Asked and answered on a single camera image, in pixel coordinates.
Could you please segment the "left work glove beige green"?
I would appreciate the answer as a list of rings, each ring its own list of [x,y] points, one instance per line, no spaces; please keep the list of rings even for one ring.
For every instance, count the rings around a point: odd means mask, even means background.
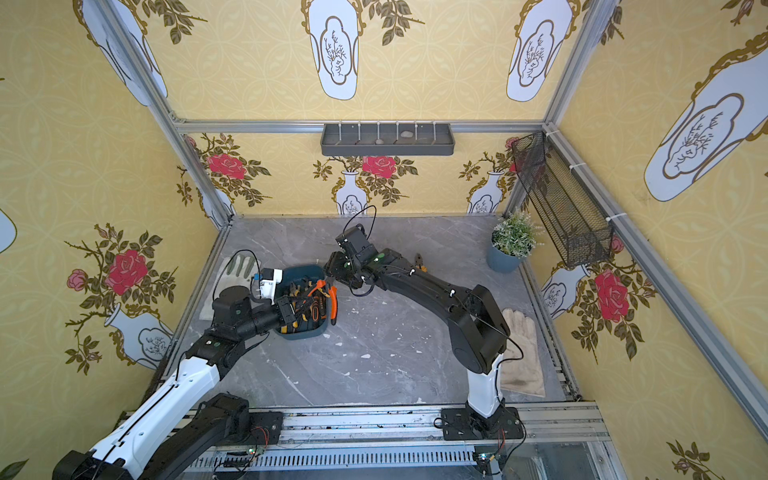
[[[213,301],[220,293],[229,287],[249,287],[256,270],[256,256],[249,250],[238,250],[227,257],[212,276],[212,283],[203,295],[197,319],[210,322],[213,319]]]

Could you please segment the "red orange black pliers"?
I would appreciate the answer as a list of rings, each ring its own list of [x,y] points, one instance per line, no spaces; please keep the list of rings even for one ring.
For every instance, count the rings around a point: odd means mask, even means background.
[[[325,280],[318,280],[312,284],[312,289],[307,294],[311,300],[310,318],[313,323],[321,321],[337,324],[339,302],[337,288]]]

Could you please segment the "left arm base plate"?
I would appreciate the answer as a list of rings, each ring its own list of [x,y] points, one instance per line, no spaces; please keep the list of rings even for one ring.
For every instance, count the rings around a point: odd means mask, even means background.
[[[280,441],[284,413],[280,411],[249,412],[240,440],[255,446],[274,446]]]

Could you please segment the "blue flower pot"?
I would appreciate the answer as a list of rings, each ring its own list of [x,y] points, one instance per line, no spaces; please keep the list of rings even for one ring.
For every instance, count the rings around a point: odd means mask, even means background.
[[[486,252],[486,262],[488,267],[498,273],[512,273],[522,263],[523,259],[514,255],[508,255],[497,248],[492,242],[489,243]]]

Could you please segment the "grey wall shelf tray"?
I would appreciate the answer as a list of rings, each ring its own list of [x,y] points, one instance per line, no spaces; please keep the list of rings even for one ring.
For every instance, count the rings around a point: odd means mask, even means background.
[[[320,140],[324,156],[451,156],[451,125],[436,121],[326,123]]]

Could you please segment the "green white artificial plant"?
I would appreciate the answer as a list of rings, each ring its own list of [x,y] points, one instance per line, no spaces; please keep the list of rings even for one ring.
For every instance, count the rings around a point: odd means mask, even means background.
[[[529,213],[519,211],[500,221],[491,234],[491,244],[508,256],[527,258],[540,244],[542,230]]]

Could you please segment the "aluminium front rail frame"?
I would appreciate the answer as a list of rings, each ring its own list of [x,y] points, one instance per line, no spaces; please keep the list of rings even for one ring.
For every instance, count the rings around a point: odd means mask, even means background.
[[[460,405],[268,409],[284,413],[280,441],[255,446],[222,440],[180,474],[395,467],[475,467],[494,479],[622,479],[625,470],[597,406],[527,403],[518,411],[522,440],[446,441],[433,420]]]

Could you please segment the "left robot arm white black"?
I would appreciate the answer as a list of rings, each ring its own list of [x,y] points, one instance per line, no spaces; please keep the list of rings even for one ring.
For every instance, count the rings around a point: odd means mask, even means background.
[[[299,294],[254,303],[246,287],[224,289],[212,302],[211,326],[174,374],[88,452],[67,453],[53,478],[171,479],[222,440],[268,440],[268,431],[252,423],[248,401],[226,393],[206,401],[185,427],[178,424],[249,351],[248,340],[293,325],[313,301]]]

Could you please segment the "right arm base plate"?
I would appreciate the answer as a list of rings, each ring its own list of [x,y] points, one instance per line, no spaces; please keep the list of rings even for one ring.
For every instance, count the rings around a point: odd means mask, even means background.
[[[505,406],[488,418],[469,406],[444,408],[433,420],[433,426],[446,441],[522,440],[526,436],[518,411]]]

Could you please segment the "right work glove beige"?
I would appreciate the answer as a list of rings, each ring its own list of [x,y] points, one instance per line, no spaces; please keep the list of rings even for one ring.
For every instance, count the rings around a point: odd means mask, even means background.
[[[511,308],[502,314],[510,329],[512,343],[500,364],[500,387],[505,391],[544,398],[546,391],[535,322]]]

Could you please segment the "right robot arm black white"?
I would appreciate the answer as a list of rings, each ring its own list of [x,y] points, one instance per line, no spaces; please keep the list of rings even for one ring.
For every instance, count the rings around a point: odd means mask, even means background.
[[[336,251],[324,270],[351,290],[365,285],[380,288],[436,315],[447,326],[455,358],[467,370],[468,408],[484,419],[496,414],[502,404],[498,369],[510,330],[487,288],[476,285],[469,289],[441,280],[390,249],[365,263]]]

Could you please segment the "teal plastic storage box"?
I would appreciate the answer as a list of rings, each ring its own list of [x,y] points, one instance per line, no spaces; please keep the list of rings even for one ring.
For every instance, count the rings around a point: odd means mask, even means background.
[[[276,297],[286,297],[289,315],[276,333],[285,340],[321,336],[330,315],[330,293],[319,265],[299,265],[282,271]]]

